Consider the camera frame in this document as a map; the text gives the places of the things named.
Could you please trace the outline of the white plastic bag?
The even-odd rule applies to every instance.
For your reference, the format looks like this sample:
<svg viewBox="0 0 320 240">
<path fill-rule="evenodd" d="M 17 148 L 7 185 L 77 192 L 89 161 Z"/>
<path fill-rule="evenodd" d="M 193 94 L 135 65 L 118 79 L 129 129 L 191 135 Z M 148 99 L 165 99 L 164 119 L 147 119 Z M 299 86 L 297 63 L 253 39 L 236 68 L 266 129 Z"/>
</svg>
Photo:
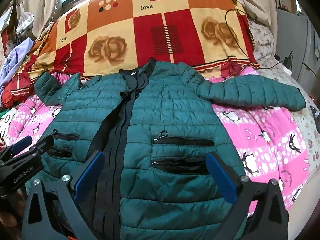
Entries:
<svg viewBox="0 0 320 240">
<path fill-rule="evenodd" d="M 20 18 L 16 28 L 16 35 L 18 38 L 24 38 L 33 28 L 34 13 L 31 11 L 25 11 L 22 3 L 19 5 L 19 10 Z"/>
</svg>

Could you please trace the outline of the green quilted puffer jacket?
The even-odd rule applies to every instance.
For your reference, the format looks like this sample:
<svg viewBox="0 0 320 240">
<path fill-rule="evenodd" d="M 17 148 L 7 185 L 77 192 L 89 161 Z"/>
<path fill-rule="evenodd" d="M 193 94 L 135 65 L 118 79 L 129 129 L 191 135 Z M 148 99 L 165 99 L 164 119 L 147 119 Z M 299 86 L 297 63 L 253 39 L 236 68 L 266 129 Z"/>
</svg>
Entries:
<svg viewBox="0 0 320 240">
<path fill-rule="evenodd" d="M 80 210 L 99 239 L 212 239 L 231 205 L 206 168 L 217 153 L 238 175 L 245 170 L 213 104 L 306 106 L 300 90 L 260 75 L 212 83 L 184 64 L 150 59 L 133 70 L 74 74 L 64 84 L 43 73 L 34 90 L 61 106 L 44 135 L 54 145 L 38 177 L 56 181 L 95 151 L 103 169 Z"/>
</svg>

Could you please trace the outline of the grey cabinet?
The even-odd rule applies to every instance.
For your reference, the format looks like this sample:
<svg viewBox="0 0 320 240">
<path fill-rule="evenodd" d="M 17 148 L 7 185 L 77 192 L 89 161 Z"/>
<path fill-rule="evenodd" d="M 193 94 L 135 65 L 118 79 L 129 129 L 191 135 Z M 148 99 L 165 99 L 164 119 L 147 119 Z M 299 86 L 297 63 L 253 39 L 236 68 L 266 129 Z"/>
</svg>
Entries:
<svg viewBox="0 0 320 240">
<path fill-rule="evenodd" d="M 319 37 L 309 18 L 299 12 L 293 14 L 277 9 L 278 36 L 276 55 L 281 61 L 287 56 L 285 66 L 291 77 L 313 100 L 319 99 Z"/>
</svg>

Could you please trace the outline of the light blue cloth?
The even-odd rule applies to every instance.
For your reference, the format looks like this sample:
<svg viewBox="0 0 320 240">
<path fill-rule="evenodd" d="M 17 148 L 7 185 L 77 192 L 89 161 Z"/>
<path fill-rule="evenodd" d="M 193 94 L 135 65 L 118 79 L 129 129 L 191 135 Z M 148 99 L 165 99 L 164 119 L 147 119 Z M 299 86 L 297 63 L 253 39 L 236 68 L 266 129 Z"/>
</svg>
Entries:
<svg viewBox="0 0 320 240">
<path fill-rule="evenodd" d="M 15 73 L 18 71 L 21 66 L 24 58 L 27 56 L 31 50 L 34 42 L 31 38 L 26 38 L 21 44 L 16 46 L 8 55 L 1 67 L 1 95 L 4 92 L 5 87 L 13 78 Z"/>
</svg>

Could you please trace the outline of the pink penguin quilt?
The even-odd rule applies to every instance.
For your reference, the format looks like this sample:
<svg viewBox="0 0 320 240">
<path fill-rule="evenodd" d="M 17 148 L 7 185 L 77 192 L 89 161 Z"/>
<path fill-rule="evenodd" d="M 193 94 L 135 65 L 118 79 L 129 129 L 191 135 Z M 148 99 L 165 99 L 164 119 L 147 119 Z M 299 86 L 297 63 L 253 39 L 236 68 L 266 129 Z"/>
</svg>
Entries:
<svg viewBox="0 0 320 240">
<path fill-rule="evenodd" d="M 39 177 L 54 181 L 73 172 L 106 146 L 103 120 L 133 93 L 125 77 L 139 74 L 127 70 L 83 83 L 78 74 L 44 73 L 2 141 L 10 146 L 26 136 L 38 142 L 52 134 L 54 145 L 42 158 Z M 299 107 L 289 98 L 295 87 L 258 74 L 208 81 L 184 64 L 159 62 L 148 85 L 136 91 L 119 190 L 119 214 L 127 226 L 144 226 L 143 217 L 221 217 L 229 210 L 207 171 L 173 172 L 167 161 L 204 160 L 215 151 L 238 173 L 261 182 L 306 155 L 290 114 Z"/>
</svg>

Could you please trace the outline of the floral white bed sheet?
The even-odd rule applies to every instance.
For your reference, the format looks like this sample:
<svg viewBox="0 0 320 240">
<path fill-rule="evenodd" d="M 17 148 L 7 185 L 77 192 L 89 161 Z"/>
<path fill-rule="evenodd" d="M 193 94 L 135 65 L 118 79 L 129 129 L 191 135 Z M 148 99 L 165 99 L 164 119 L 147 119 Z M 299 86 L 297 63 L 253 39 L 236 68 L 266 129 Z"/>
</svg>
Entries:
<svg viewBox="0 0 320 240">
<path fill-rule="evenodd" d="M 260 67 L 257 72 L 269 79 L 274 79 L 283 84 L 296 87 L 296 91 L 290 99 L 297 99 L 299 107 L 291 114 L 300 129 L 306 144 L 309 158 L 309 178 L 311 181 L 319 174 L 319 132 L 311 111 L 316 105 L 298 82 L 285 72 L 285 67 L 274 57 L 275 41 L 270 29 L 258 21 L 249 19 L 249 30 L 254 40 L 254 57 Z"/>
</svg>

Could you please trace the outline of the red orange rose blanket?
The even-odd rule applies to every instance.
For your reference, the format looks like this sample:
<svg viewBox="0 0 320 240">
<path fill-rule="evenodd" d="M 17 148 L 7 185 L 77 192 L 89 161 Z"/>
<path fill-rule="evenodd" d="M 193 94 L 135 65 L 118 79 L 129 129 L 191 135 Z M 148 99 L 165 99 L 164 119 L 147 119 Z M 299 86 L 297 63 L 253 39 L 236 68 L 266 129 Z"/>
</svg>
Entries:
<svg viewBox="0 0 320 240">
<path fill-rule="evenodd" d="M 258 65 L 253 51 L 248 18 L 237 0 L 87 0 L 34 41 L 1 106 L 25 101 L 46 71 L 89 78 L 154 58 L 233 77 Z"/>
</svg>

